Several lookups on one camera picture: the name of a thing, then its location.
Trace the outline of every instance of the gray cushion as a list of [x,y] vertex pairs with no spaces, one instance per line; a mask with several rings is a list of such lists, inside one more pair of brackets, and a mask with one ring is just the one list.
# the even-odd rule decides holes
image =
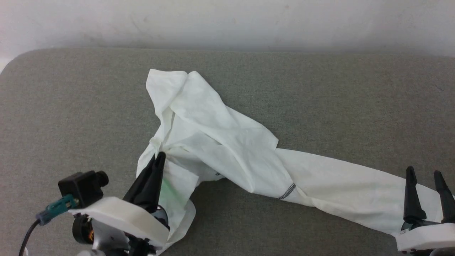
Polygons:
[[[58,180],[104,170],[123,196],[159,125],[145,89],[150,68],[196,70],[223,101],[269,128],[279,147],[455,189],[455,59],[78,48],[28,52],[0,75],[0,254],[17,255]],[[165,255],[395,255],[394,238],[305,207],[202,184],[196,218]],[[38,226],[31,255],[75,255],[72,217]]]

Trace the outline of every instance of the black cable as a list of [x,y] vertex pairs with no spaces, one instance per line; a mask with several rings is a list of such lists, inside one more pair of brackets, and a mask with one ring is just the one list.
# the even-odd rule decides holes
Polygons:
[[27,234],[25,235],[24,240],[22,241],[22,245],[20,246],[19,256],[23,256],[24,255],[25,246],[27,245],[27,242],[28,242],[28,239],[30,238],[31,232],[36,228],[36,226],[38,226],[39,223],[40,223],[40,220],[36,220],[35,222],[33,222],[31,227],[27,231]]

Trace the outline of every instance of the white wall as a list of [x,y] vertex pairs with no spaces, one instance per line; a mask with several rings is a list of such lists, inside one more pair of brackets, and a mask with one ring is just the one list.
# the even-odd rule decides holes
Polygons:
[[455,0],[0,0],[0,65],[59,46],[455,56],[454,28]]

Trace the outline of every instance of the white cloth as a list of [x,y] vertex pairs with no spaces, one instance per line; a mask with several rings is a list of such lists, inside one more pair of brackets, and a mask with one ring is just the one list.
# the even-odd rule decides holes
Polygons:
[[[197,72],[150,70],[147,90],[161,125],[137,165],[167,154],[159,203],[167,211],[167,247],[184,237],[196,209],[189,200],[203,181],[230,179],[250,193],[314,206],[395,235],[403,224],[404,179],[319,155],[276,148],[263,125],[227,107]],[[436,191],[418,185],[427,220],[440,221]]]

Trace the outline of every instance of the teal connector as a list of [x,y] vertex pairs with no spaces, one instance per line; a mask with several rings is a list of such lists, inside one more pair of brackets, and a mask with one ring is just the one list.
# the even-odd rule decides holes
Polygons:
[[40,220],[41,226],[44,226],[58,215],[67,212],[69,209],[75,208],[77,205],[78,200],[74,199],[73,195],[65,195],[61,199],[48,205],[46,210],[38,213],[36,219]]

